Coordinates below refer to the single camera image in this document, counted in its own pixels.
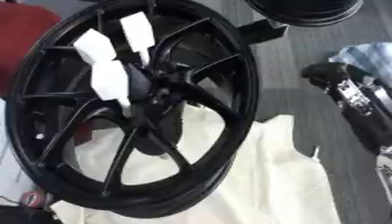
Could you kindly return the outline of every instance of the cable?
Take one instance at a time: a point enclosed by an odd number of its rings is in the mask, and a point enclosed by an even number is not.
[[[21,207],[27,207],[27,205],[24,204],[24,203],[21,203],[21,202],[15,201],[15,200],[8,199],[7,197],[1,196],[1,195],[0,195],[0,199],[6,200],[6,201],[10,202],[11,204],[16,204],[16,205],[19,205],[19,206],[21,206]]]

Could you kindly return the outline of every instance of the red chair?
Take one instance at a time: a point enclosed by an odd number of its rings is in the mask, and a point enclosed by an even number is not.
[[[0,3],[0,95],[34,43],[61,20],[49,10],[21,3]]]

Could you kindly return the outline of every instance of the white foam block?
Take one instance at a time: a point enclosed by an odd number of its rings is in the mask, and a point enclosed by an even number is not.
[[[100,32],[89,29],[80,36],[73,46],[88,64],[110,61],[116,57],[116,51],[110,39]]]
[[[120,22],[133,52],[141,52],[155,45],[151,23],[143,12],[124,17]]]
[[[91,87],[103,101],[128,99],[129,81],[119,60],[93,64]]]

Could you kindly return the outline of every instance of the floor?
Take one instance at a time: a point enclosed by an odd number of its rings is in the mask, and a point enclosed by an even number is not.
[[[87,7],[77,0],[22,0],[50,9],[63,18]],[[235,25],[260,16],[244,1],[198,0]],[[364,150],[336,105],[299,77],[302,68],[325,61],[347,45],[392,40],[392,1],[367,0],[351,19],[324,28],[291,27],[287,37],[255,45],[262,85],[259,121],[278,114],[294,115],[295,143],[305,155],[321,146],[343,223],[390,223],[390,206],[375,174],[375,158]]]

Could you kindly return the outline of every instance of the black stand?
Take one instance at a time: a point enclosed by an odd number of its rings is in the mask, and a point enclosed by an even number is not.
[[[287,24],[279,24],[268,19],[238,27],[240,34],[242,34],[249,45],[281,38],[288,29],[289,26]]]

